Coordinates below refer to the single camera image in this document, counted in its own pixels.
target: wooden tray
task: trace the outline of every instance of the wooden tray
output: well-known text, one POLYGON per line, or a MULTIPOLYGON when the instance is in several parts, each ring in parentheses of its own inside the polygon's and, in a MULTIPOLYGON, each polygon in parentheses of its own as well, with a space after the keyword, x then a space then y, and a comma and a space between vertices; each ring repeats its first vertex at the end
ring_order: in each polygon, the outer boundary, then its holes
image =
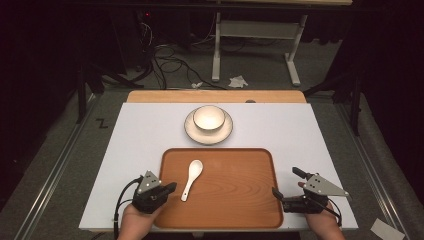
POLYGON ((278 228, 281 203, 272 195, 277 187, 271 154, 260 148, 175 148, 163 154, 162 184, 177 182, 162 213, 160 228, 248 229, 278 228), (199 159, 203 172, 181 194, 191 161, 199 159))

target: white table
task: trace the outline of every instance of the white table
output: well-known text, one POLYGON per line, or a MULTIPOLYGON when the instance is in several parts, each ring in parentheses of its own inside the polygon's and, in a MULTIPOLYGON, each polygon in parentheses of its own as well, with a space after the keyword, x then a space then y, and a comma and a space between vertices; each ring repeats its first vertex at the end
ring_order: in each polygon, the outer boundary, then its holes
MULTIPOLYGON (((343 187, 310 104, 212 104, 231 115, 234 129, 228 139, 211 147, 267 149, 274 160, 279 190, 285 196, 303 194, 297 186, 297 182, 302 179, 291 172, 292 167, 305 172, 319 172, 321 176, 343 187)), ((128 182, 147 170, 159 174, 162 154, 167 149, 205 147, 191 140, 183 127, 186 116, 203 105, 205 103, 124 103, 79 227, 90 231, 112 231, 116 201, 128 182)), ((135 187, 128 189, 123 200, 132 198, 135 187)), ((347 199, 331 199, 343 214, 343 228, 358 228, 347 199)), ((284 213, 284 222, 275 231, 306 229, 308 226, 302 214, 284 213)), ((206 232, 220 229, 153 227, 152 231, 206 232)))

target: ceramic spoon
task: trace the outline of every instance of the ceramic spoon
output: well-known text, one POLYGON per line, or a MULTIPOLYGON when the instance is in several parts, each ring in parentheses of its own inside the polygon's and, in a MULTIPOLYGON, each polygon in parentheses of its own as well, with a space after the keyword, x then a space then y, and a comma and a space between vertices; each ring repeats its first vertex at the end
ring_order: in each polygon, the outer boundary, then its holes
POLYGON ((203 170, 203 164, 200 160, 193 160, 190 163, 190 166, 188 168, 188 180, 186 187, 184 188, 183 195, 181 196, 181 201, 185 202, 187 201, 188 192, 190 191, 190 187, 193 184, 194 180, 202 173, 203 170))

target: gray floor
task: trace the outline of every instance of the gray floor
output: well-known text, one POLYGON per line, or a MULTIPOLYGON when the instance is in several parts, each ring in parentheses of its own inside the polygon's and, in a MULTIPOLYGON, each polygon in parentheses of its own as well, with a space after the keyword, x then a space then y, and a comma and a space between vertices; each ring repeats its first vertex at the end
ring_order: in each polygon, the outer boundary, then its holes
MULTIPOLYGON (((282 49, 288 49, 290 45, 284 41, 269 45, 269 40, 255 40, 254 43, 239 51, 234 50, 240 45, 224 43, 226 51, 222 53, 221 81, 217 85, 230 89, 229 78, 242 75, 249 84, 243 88, 247 90, 306 90, 324 79, 339 47, 339 44, 321 46, 316 42, 302 43, 295 58, 302 86, 294 88, 282 56, 282 49)), ((208 45, 189 52, 177 47, 173 49, 175 56, 186 61, 203 80, 210 80, 212 49, 208 45)), ((168 56, 169 53, 171 50, 165 48, 157 55, 168 56)), ((163 68, 173 71, 178 69, 178 64, 169 63, 163 68)), ((190 81, 199 82, 193 72, 187 77, 184 67, 165 76, 169 88, 190 88, 190 81)), ((149 89, 159 88, 154 74, 140 83, 149 89)), ((113 238, 110 233, 97 235, 79 230, 78 225, 120 107, 129 91, 108 85, 103 95, 93 95, 88 116, 82 124, 76 124, 77 99, 71 99, 66 111, 47 133, 44 144, 1 212, 0 239, 14 239, 15 236, 17 239, 113 238), (98 119, 104 119, 103 125, 107 128, 99 128, 98 119), (44 198, 40 199, 40 192, 51 195, 41 194, 44 198), (26 221, 28 213, 34 212, 39 214, 29 215, 34 218, 26 221)), ((330 96, 331 92, 320 92, 308 98, 308 102, 313 106, 342 184, 353 197, 350 204, 359 229, 346 231, 346 237, 379 239, 370 231, 379 218, 407 233, 409 239, 423 239, 420 226, 424 222, 423 207, 384 143, 366 99, 362 99, 359 119, 361 136, 355 137, 347 125, 348 106, 333 104, 330 96)), ((301 238, 308 240, 315 239, 315 236, 301 232, 301 238)))

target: tray rim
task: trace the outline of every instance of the tray rim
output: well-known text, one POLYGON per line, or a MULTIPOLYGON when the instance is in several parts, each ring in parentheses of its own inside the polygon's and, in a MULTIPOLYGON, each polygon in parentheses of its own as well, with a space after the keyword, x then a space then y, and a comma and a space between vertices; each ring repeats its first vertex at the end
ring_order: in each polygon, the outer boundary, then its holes
MULTIPOLYGON (((277 176, 275 173, 275 166, 274 166, 274 160, 272 157, 272 154, 269 150, 265 149, 265 148, 261 148, 261 147, 247 147, 247 148, 242 148, 242 147, 235 147, 235 148, 213 148, 213 147, 194 147, 194 148, 190 148, 190 147, 182 147, 182 148, 169 148, 167 149, 163 154, 162 154, 162 158, 161 158, 161 166, 160 166, 160 170, 159 170, 159 179, 162 178, 162 173, 163 173, 163 161, 165 159, 166 154, 170 153, 170 152, 174 152, 174 151, 187 151, 187 150, 192 150, 192 151, 261 151, 264 152, 268 155, 269 157, 269 161, 270 161, 270 165, 271 165, 271 171, 272 171, 272 177, 273 177, 273 183, 275 185, 275 187, 278 189, 278 181, 277 181, 277 176)), ((275 226, 270 226, 270 227, 202 227, 202 228, 197 228, 197 227, 159 227, 156 225, 156 221, 155 221, 155 225, 159 228, 162 229, 234 229, 234 230, 246 230, 246 229, 278 229, 283 223, 284 223, 284 212, 282 209, 281 204, 278 204, 278 212, 279 212, 279 221, 275 226)))

